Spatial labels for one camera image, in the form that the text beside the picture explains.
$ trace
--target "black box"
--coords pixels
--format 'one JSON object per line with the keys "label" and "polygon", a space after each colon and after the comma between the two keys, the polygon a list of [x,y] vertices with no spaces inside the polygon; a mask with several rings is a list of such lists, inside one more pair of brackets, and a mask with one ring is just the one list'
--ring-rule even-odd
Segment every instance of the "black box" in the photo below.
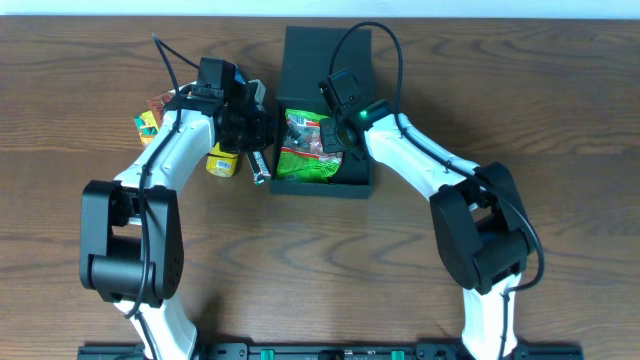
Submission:
{"label": "black box", "polygon": [[[373,192],[373,169],[368,154],[362,160],[345,153],[338,172],[328,184],[275,180],[284,136],[287,133],[286,109],[330,115],[318,83],[329,76],[331,55],[346,29],[288,26],[278,87],[278,119],[273,152],[272,194],[368,198]],[[371,64],[371,31],[357,30],[349,35],[336,57],[334,72],[350,68],[363,91],[375,95]]]}

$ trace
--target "black metal base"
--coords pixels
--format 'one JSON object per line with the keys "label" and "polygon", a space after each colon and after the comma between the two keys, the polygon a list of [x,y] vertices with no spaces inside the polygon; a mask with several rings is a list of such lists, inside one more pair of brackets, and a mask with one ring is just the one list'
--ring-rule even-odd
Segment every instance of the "black metal base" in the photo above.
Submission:
{"label": "black metal base", "polygon": [[[78,360],[144,360],[144,347],[81,346]],[[198,346],[191,360],[473,360],[458,341],[422,342],[415,346],[375,345],[247,345],[221,343]],[[578,345],[520,343],[507,359],[519,360],[581,360]]]}

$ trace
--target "white wall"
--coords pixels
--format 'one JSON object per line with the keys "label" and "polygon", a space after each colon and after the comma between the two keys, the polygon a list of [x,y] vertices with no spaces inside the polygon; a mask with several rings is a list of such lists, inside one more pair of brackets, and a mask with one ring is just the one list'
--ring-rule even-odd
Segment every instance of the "white wall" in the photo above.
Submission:
{"label": "white wall", "polygon": [[640,0],[0,0],[0,15],[640,19]]}

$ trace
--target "wooden table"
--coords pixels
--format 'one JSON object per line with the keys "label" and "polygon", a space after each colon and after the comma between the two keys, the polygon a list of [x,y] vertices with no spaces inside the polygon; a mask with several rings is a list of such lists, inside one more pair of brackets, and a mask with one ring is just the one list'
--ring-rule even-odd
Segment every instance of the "wooden table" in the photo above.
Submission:
{"label": "wooden table", "polygon": [[[355,20],[0,17],[0,358],[73,358],[136,342],[78,278],[80,194],[141,152],[132,117],[171,83],[157,33],[192,60],[243,65],[270,90],[286,25]],[[403,112],[444,147],[512,171],[547,256],[516,333],[640,356],[640,23],[390,20]],[[379,95],[391,42],[374,32]],[[178,78],[196,73],[174,61]],[[207,340],[414,342],[460,336],[460,288],[429,206],[388,168],[369,200],[270,196],[248,166],[199,164],[181,199],[183,303]],[[530,258],[525,280],[535,273]]]}

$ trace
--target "wooden surface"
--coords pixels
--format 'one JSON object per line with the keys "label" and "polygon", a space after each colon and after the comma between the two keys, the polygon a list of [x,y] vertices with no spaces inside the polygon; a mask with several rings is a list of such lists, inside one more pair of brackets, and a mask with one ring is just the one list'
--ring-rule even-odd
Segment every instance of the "wooden surface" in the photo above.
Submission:
{"label": "wooden surface", "polygon": [[[78,278],[80,195],[140,153],[132,117],[170,88],[151,33],[237,62],[270,90],[285,26],[351,20],[0,17],[0,358],[73,358],[138,341]],[[427,136],[512,171],[547,256],[515,330],[640,356],[640,23],[394,20],[403,112]],[[380,96],[391,42],[374,32]],[[196,73],[176,64],[181,82]],[[181,199],[183,303],[207,340],[413,342],[460,336],[462,294],[427,202],[376,168],[371,199],[270,196],[248,166],[199,164]],[[535,257],[525,275],[535,271]]]}

